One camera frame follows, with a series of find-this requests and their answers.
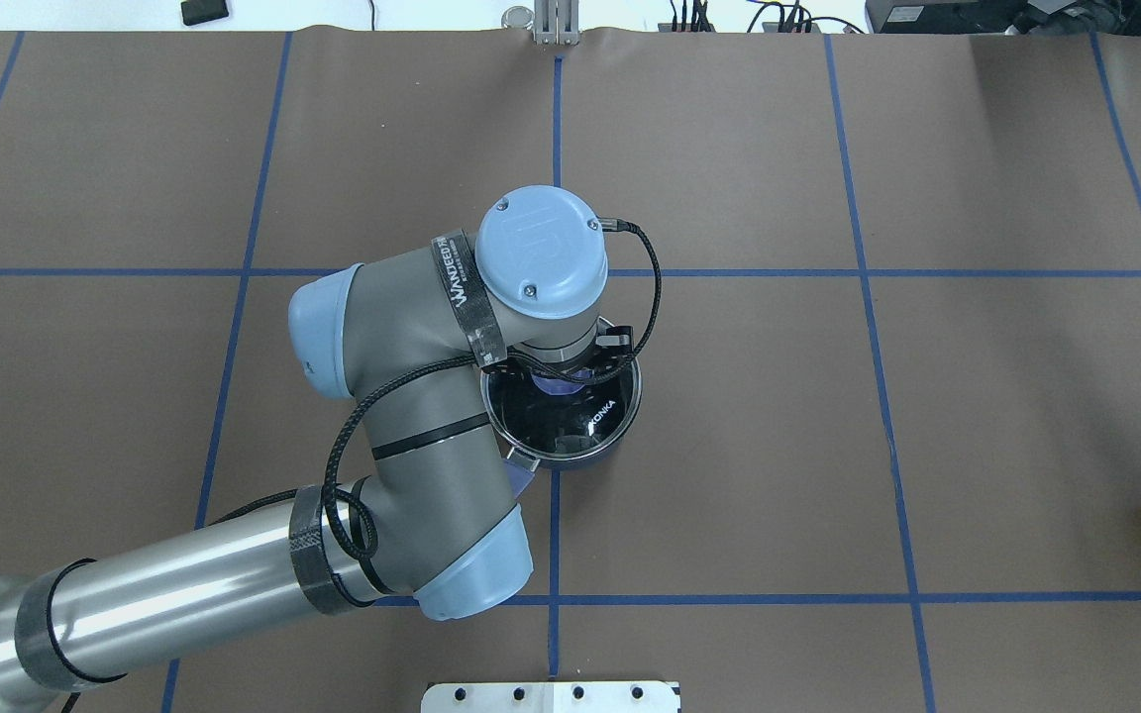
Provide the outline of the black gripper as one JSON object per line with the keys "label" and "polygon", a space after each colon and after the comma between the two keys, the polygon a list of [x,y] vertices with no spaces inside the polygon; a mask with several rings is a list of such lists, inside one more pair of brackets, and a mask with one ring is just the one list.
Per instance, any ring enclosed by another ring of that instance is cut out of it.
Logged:
{"label": "black gripper", "polygon": [[631,325],[615,325],[607,319],[596,322],[594,349],[606,354],[632,354],[636,351],[636,334]]}

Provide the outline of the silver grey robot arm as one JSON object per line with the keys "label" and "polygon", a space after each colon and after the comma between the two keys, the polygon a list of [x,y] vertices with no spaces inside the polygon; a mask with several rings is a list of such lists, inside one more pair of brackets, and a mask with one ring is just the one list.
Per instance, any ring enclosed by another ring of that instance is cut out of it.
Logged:
{"label": "silver grey robot arm", "polygon": [[489,376],[590,391],[633,370],[636,337],[599,316],[606,238],[652,240],[552,185],[508,191],[479,230],[299,287],[289,333],[311,387],[350,400],[321,481],[180,537],[37,577],[0,572],[0,712],[42,712],[136,669],[411,595],[462,619],[533,573],[494,441]]}

